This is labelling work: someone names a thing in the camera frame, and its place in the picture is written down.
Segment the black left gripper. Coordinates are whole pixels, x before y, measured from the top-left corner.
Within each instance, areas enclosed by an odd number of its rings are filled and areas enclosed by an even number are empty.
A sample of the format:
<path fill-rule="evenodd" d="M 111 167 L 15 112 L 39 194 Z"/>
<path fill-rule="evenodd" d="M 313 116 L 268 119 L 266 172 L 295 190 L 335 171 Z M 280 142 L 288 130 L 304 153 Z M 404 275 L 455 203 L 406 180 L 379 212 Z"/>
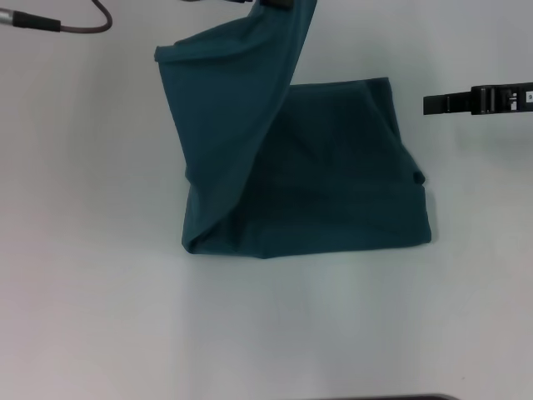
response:
<path fill-rule="evenodd" d="M 226 0 L 230 3 L 253 3 L 254 0 Z M 260 0 L 260 4 L 264 7 L 278 8 L 282 10 L 292 9 L 292 0 Z"/>

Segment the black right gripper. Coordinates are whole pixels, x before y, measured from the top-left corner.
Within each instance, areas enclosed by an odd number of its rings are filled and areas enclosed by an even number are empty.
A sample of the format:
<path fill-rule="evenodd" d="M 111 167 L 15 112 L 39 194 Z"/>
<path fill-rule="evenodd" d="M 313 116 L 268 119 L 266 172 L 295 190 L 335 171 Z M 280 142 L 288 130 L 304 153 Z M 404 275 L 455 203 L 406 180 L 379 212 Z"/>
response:
<path fill-rule="evenodd" d="M 491 115 L 532 112 L 532 83 L 485 85 L 471 88 L 471 93 L 449 93 L 423 99 L 425 116 L 451 113 Z"/>

